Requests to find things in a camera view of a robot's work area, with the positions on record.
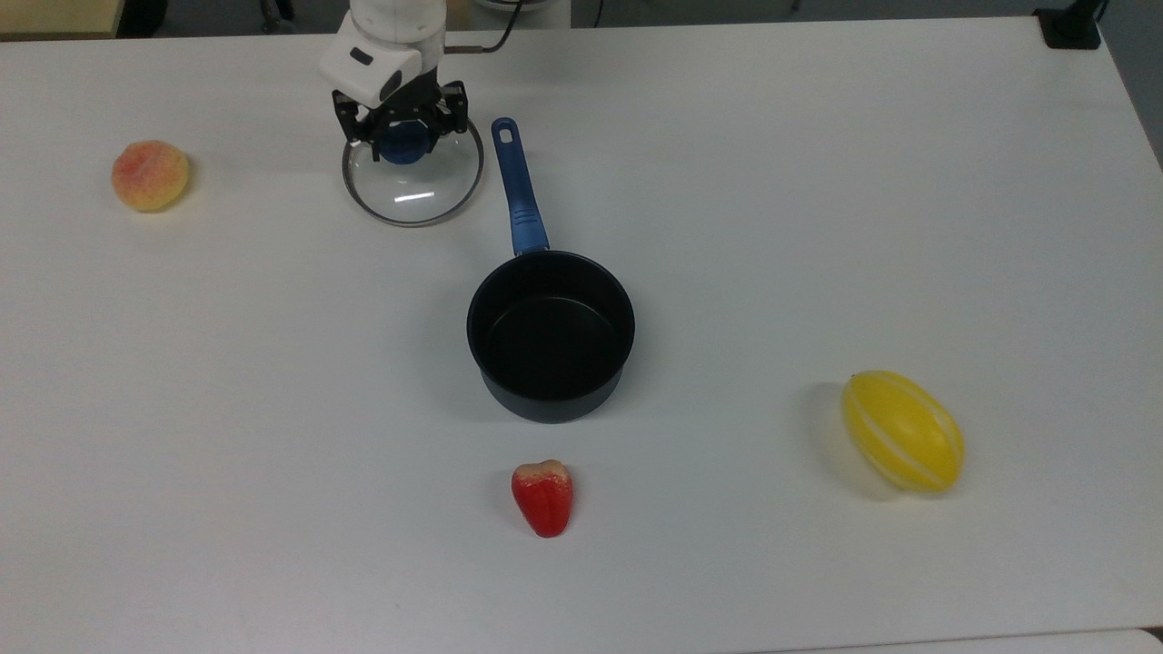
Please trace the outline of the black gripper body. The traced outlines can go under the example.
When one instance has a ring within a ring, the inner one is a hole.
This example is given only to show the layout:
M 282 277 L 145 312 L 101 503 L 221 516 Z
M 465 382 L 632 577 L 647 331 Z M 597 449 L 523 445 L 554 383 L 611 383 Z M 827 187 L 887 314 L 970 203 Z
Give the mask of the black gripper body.
M 385 129 L 386 125 L 418 120 L 433 130 L 447 130 L 447 120 L 440 109 L 442 91 L 437 74 L 437 71 L 419 74 L 387 95 L 379 106 L 369 108 L 362 120 L 363 129 Z

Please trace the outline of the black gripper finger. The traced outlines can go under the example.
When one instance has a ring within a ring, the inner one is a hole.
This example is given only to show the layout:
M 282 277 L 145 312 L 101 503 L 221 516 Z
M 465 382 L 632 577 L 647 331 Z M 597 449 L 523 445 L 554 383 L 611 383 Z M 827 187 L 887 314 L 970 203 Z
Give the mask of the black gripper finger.
M 468 133 L 470 122 L 465 83 L 452 80 L 440 85 L 436 104 L 436 131 L 438 133 L 438 138 L 444 138 L 452 134 L 462 135 Z
M 374 145 L 374 111 L 338 90 L 331 90 L 331 101 L 347 144 Z

